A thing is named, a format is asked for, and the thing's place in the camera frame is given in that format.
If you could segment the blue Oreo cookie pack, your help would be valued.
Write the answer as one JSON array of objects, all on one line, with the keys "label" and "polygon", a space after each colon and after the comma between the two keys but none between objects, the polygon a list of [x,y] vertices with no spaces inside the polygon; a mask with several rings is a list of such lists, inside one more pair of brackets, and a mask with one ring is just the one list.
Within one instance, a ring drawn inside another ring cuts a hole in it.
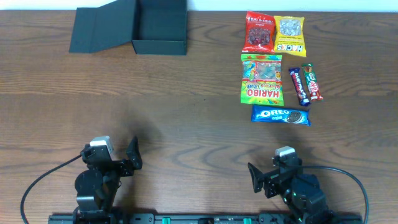
[{"label": "blue Oreo cookie pack", "polygon": [[251,121],[262,123],[302,124],[306,126],[312,125],[309,120],[309,110],[276,108],[262,105],[252,106]]}]

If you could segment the green Haribo gummy bag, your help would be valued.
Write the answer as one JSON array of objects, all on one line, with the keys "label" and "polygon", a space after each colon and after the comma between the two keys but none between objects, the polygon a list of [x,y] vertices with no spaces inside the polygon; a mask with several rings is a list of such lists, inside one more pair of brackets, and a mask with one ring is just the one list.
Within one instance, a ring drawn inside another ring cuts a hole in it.
[{"label": "green Haribo gummy bag", "polygon": [[282,55],[242,54],[240,102],[249,105],[284,106]]}]

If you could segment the yellow Hacks candy bag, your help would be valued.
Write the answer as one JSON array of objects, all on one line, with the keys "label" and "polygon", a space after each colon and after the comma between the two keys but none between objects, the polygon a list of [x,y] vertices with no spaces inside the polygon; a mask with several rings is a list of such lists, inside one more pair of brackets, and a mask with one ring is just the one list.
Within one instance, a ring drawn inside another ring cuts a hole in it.
[{"label": "yellow Hacks candy bag", "polygon": [[307,50],[303,35],[304,17],[274,16],[276,36],[275,53],[286,53],[306,57]]}]

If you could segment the black gift box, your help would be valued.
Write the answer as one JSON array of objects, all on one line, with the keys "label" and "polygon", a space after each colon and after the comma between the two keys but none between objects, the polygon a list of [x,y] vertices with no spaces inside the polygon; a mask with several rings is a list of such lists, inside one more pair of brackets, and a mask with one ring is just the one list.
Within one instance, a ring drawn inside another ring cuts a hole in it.
[{"label": "black gift box", "polygon": [[136,54],[187,53],[187,0],[116,0],[76,9],[70,53],[91,54],[130,42]]}]

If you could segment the red candy bag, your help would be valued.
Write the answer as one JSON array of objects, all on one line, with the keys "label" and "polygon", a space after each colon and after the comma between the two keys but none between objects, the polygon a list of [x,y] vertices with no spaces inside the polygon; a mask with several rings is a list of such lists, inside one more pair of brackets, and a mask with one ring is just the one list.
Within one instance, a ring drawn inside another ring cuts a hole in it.
[{"label": "red candy bag", "polygon": [[246,36],[242,52],[274,53],[275,19],[259,12],[247,12]]}]

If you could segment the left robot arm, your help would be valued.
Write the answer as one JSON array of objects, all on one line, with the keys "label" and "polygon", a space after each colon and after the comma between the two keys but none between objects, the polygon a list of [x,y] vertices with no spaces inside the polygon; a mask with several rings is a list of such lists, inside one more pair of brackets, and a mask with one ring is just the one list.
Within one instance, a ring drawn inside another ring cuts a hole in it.
[{"label": "left robot arm", "polygon": [[113,145],[109,136],[95,137],[80,152],[87,170],[75,180],[79,216],[75,223],[128,223],[129,217],[113,203],[122,177],[142,169],[139,141],[133,137],[126,149],[126,159],[111,158]]}]

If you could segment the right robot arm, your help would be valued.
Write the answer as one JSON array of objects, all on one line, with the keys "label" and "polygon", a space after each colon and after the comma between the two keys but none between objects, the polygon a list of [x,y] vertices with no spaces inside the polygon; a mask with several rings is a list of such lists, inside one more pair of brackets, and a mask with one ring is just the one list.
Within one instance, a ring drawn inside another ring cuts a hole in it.
[{"label": "right robot arm", "polygon": [[248,163],[254,192],[264,191],[266,198],[279,195],[295,222],[331,223],[333,212],[326,204],[318,178],[303,173],[302,160],[294,154],[275,156],[272,161],[277,168],[267,173]]}]

